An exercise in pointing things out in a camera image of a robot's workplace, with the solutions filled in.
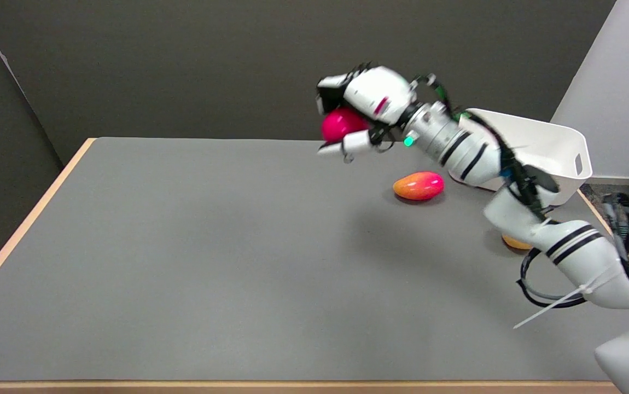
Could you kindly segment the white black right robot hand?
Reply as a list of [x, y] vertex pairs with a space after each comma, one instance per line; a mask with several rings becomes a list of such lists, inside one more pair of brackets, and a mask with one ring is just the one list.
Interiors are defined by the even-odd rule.
[[360, 64], [347, 74], [321, 78], [316, 85], [316, 102], [321, 115], [347, 108], [366, 123], [360, 131], [325, 142], [317, 154], [339, 155], [349, 164], [367, 152], [383, 153], [395, 143], [394, 128], [404, 122], [404, 115], [417, 101], [418, 82], [410, 82], [385, 66]]

